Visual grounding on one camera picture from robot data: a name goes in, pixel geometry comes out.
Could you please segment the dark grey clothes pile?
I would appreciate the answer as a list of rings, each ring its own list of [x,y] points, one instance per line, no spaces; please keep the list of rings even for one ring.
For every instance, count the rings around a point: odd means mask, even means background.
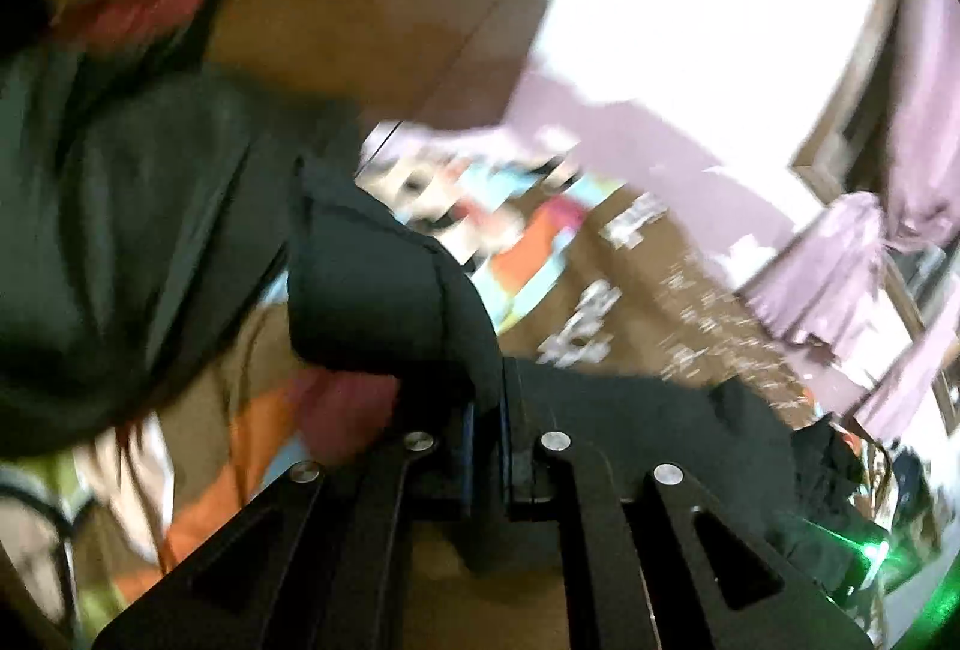
[[[172,50],[2,68],[2,452],[57,452],[176,395],[285,260],[306,157],[352,172],[350,102]]]

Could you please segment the brown cartoon monkey bedsheet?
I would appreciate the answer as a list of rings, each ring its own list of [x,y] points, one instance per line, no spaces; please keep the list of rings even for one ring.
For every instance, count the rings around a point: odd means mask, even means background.
[[[830,448],[804,486],[814,530],[789,546],[820,585],[839,585],[841,544],[862,523],[890,523],[884,450],[825,421],[649,191],[528,152],[504,131],[401,131],[373,149],[359,185],[464,265],[509,356],[688,390],[740,379],[786,426],[823,430]],[[283,281],[270,284],[235,342],[128,434],[3,465],[3,551],[48,618],[93,639],[298,455],[325,444],[293,393],[286,296]]]

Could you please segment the left purple curtain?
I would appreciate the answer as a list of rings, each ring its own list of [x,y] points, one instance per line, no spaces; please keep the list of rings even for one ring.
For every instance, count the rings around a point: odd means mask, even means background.
[[[750,279],[740,299],[773,338],[843,361],[871,321],[884,258],[878,196],[846,193]]]

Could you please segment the right purple curtain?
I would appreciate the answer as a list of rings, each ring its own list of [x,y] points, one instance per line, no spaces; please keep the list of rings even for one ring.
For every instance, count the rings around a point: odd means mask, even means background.
[[[958,240],[958,0],[900,0],[887,130],[885,245],[903,253]],[[856,411],[879,442],[903,435],[958,325],[958,271],[949,269],[939,310]]]

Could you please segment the large black jacket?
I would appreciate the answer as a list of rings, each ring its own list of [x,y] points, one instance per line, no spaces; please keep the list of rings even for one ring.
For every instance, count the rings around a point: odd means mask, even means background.
[[[401,408],[420,408],[434,435],[473,460],[473,540],[444,533],[472,567],[498,544],[505,498],[501,395],[509,356],[464,265],[438,239],[400,223],[353,180],[304,161],[293,177],[288,317],[291,346],[334,372],[384,375]],[[827,455],[823,430],[797,430],[797,492]]]

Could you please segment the red cloth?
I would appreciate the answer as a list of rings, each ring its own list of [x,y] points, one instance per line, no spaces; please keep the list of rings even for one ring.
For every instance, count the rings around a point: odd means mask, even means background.
[[[221,0],[82,0],[57,16],[50,37],[112,52],[185,35],[203,49],[220,5]]]

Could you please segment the purple curtain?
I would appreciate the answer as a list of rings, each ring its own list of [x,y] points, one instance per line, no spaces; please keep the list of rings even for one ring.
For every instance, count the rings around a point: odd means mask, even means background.
[[[958,240],[958,0],[900,0],[887,130],[885,245],[903,253]],[[879,442],[903,435],[958,325],[958,271],[949,269],[939,310],[856,411]]]
[[[750,279],[740,299],[773,338],[843,361],[871,321],[884,258],[878,196],[846,193]]]

